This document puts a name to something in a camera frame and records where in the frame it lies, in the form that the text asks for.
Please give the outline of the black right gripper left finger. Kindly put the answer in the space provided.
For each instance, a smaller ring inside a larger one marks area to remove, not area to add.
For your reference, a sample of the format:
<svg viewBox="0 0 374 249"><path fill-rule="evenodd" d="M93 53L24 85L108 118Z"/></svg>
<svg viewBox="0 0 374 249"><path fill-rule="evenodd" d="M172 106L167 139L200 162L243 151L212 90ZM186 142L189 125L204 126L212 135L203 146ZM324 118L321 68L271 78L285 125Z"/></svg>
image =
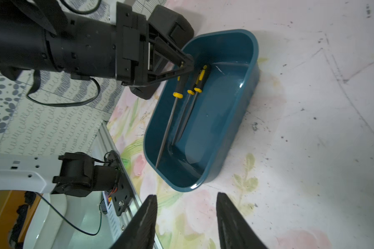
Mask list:
<svg viewBox="0 0 374 249"><path fill-rule="evenodd" d="M157 196L149 195L110 249L152 249L157 218Z"/></svg>

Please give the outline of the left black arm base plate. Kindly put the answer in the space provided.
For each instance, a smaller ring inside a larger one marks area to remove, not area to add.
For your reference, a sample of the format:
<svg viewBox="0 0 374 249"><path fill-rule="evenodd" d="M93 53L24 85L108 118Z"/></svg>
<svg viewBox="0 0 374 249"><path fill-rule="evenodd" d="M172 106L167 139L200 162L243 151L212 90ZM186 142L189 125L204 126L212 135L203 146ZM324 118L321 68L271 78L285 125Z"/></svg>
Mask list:
<svg viewBox="0 0 374 249"><path fill-rule="evenodd" d="M117 216L121 216L134 196L127 172L118 153L114 150L105 155L106 162L115 168L117 177L113 192L110 194Z"/></svg>

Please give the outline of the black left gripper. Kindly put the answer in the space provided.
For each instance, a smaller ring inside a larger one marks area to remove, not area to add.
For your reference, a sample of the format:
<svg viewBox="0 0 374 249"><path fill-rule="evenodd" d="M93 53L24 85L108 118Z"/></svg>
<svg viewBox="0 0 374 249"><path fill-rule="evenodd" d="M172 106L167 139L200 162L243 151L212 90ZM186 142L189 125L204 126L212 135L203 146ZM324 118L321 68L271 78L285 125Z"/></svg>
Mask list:
<svg viewBox="0 0 374 249"><path fill-rule="evenodd" d="M69 12L55 20L64 27L45 33L43 60L50 71L113 78L134 87L193 71L193 57L126 4L116 4L115 24Z"/></svg>

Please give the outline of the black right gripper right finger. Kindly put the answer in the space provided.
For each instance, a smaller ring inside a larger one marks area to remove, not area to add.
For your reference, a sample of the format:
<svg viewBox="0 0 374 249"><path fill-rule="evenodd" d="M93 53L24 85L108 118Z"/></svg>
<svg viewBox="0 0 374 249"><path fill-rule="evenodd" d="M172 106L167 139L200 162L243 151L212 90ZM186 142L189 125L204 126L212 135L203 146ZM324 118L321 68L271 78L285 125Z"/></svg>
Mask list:
<svg viewBox="0 0 374 249"><path fill-rule="evenodd" d="M227 194L218 193L216 212L222 249L267 249Z"/></svg>

